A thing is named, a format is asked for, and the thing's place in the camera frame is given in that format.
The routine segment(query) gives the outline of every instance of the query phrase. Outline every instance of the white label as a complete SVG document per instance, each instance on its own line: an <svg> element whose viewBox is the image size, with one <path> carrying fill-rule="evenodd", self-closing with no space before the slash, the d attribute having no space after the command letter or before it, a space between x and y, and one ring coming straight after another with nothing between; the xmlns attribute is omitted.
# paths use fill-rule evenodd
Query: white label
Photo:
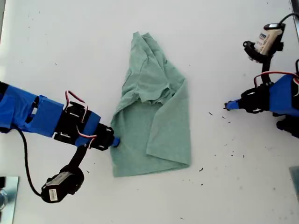
<svg viewBox="0 0 299 224"><path fill-rule="evenodd" d="M58 201L56 189L49 189L50 201Z"/></svg>
<svg viewBox="0 0 299 224"><path fill-rule="evenodd" d="M72 173L70 172L62 172L57 177L55 177L52 181L46 183L46 186L51 185L59 185L61 184L66 178L68 178Z"/></svg>

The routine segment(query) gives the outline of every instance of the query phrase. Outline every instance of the white surface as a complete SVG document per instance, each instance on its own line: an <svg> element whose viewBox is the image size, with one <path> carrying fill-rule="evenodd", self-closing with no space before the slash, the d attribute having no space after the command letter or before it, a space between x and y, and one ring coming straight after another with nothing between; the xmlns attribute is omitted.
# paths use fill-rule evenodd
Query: white surface
<svg viewBox="0 0 299 224"><path fill-rule="evenodd" d="M55 205L30 190L19 134L0 135L0 175L21 177L15 224L298 223L288 168L299 165L299 140L276 129L268 112L222 109L252 88L261 71L242 43L288 14L287 0L8 0L6 7L2 81L59 102L72 90L109 124L132 33L150 32L189 80L192 132L192 166L180 171L115 179L109 151L89 151L82 188ZM294 71L299 57L293 20L286 23L285 49L275 55L273 70ZM40 188L75 148L26 137Z"/></svg>

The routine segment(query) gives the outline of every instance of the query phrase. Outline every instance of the cable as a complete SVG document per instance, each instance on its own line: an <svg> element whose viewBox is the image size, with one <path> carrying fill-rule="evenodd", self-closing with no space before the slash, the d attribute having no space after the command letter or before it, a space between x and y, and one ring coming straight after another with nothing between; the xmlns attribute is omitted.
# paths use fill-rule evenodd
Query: cable
<svg viewBox="0 0 299 224"><path fill-rule="evenodd" d="M68 106L69 106L69 104L70 104L69 94L72 95L72 96L73 96L76 100L78 100L79 102L85 104L85 111L84 111L84 114L83 114L83 117L82 117L82 120L81 120L81 123L83 123L84 118L85 118L85 115L86 115L87 110L88 110L88 106L86 105L86 103L85 103L84 100L80 99L80 98L79 98L78 96L76 96L76 94L74 94L72 91L67 90L67 91L65 91L66 106L65 106L64 111L66 111L66 109L68 108ZM94 139L94 138L97 137L97 135L86 135L86 134L82 134L82 133L79 131L78 127L76 127L76 128L77 128L78 134L79 134L81 137L83 137L83 138Z"/></svg>
<svg viewBox="0 0 299 224"><path fill-rule="evenodd" d="M290 14L286 15L286 16L279 22L279 25L281 25L287 18L289 18L289 17L292 16L292 15L296 16L296 17L299 19L299 14L297 14L297 13L290 13Z"/></svg>
<svg viewBox="0 0 299 224"><path fill-rule="evenodd" d="M284 75L292 75L296 78L299 78L298 75L296 75L295 73L292 73L292 72L287 72L287 71L265 71L265 72L262 72L261 74L257 75L254 77L253 81L254 81L254 86L257 87L257 84L256 84L256 78L259 77L259 76L262 76L262 75L268 75L268 74L284 74Z"/></svg>
<svg viewBox="0 0 299 224"><path fill-rule="evenodd" d="M83 138L93 139L93 138L96 138L96 137L97 137L96 134L95 134L95 135L86 135L86 134L82 134L82 133L79 131L78 126L76 126L76 128L77 128L78 134L79 134L81 137L83 137Z"/></svg>
<svg viewBox="0 0 299 224"><path fill-rule="evenodd" d="M25 152L25 169L26 169L26 175L27 175L27 179L29 182L29 185L32 189L32 191L39 197L41 197L42 195L40 193L37 192L37 190L34 188L31 177L30 177L30 172L29 172L29 166L28 166L28 150L27 150L27 141L25 138L25 135L23 134L23 132L15 125L13 125L13 129L17 130L18 133L20 134L20 136L22 137L23 140L23 144L24 144L24 152Z"/></svg>
<svg viewBox="0 0 299 224"><path fill-rule="evenodd" d="M83 123L84 118L85 118L85 115L86 115L87 110L88 110L88 106L86 105L86 103L85 103L84 100L82 100L82 99L80 99L79 97L77 97L72 91L67 90L67 91L65 91L66 106L65 106L64 111L66 111L66 109L69 107L69 103L70 103L69 94L72 95L72 96L73 96L76 100L78 100L79 102L85 104L85 111L84 111L84 114L83 114L83 117L82 117L82 120L81 120L81 122Z"/></svg>

